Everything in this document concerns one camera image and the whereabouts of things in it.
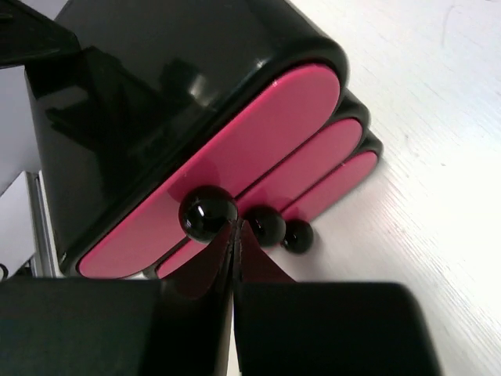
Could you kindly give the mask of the black drawer cabinet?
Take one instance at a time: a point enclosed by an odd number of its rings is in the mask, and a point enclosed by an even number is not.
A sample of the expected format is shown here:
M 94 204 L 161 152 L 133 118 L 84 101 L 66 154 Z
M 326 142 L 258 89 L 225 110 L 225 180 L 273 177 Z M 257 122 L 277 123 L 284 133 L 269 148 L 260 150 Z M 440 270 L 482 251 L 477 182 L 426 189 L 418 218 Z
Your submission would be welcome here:
M 319 130 L 347 115 L 366 126 L 339 165 L 363 151 L 382 154 L 367 107 L 348 91 L 344 50 L 288 1 L 70 1 L 56 27 L 69 38 L 25 71 L 64 275 L 82 276 L 83 256 L 295 68 L 324 65 L 339 81 L 337 104 Z M 205 208 L 238 212 L 221 188 L 192 190 L 178 220 L 186 239 L 203 246 L 218 231 Z M 282 211 L 238 214 L 263 248 L 281 245 Z

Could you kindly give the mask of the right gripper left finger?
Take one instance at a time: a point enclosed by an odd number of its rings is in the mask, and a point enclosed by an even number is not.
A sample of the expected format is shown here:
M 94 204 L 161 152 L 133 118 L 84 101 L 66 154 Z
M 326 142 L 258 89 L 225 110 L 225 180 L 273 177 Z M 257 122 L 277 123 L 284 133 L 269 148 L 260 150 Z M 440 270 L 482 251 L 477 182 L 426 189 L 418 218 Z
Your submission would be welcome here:
M 2 374 L 225 374 L 233 241 L 224 226 L 164 279 L 3 282 Z

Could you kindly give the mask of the pink drawer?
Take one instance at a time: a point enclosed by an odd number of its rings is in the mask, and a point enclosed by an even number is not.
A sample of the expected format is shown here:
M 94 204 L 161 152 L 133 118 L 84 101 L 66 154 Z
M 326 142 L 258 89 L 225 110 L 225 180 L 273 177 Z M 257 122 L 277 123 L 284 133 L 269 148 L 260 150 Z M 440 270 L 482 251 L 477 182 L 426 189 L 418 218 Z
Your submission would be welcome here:
M 128 277 L 152 265 L 185 236 L 180 202 L 199 186 L 233 196 L 312 136 L 340 94 L 334 72 L 307 64 L 277 78 L 82 257 L 84 277 Z
M 175 228 L 168 236 L 169 252 L 154 268 L 156 275 L 167 276 L 203 248 L 186 239 L 178 220 L 181 201 L 192 190 L 225 190 L 236 200 L 240 215 L 258 206 L 281 212 L 344 161 L 365 134 L 364 122 L 352 115 L 329 121 L 302 144 L 288 139 L 283 130 L 275 138 L 265 138 L 232 123 L 166 182 L 164 188 L 175 201 L 168 212 Z
M 356 188 L 375 169 L 378 160 L 372 150 L 356 154 L 287 206 L 282 211 L 286 234 L 281 246 L 296 255 L 308 252 L 315 237 L 311 221 Z

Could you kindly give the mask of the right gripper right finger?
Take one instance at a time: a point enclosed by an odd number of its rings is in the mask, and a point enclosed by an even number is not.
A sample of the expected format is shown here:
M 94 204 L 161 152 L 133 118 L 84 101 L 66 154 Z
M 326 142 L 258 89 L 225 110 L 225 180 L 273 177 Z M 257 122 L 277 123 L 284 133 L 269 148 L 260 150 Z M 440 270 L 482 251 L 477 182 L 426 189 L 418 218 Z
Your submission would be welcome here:
M 234 333 L 244 375 L 439 375 L 422 310 L 392 282 L 297 282 L 249 224 L 234 242 Z

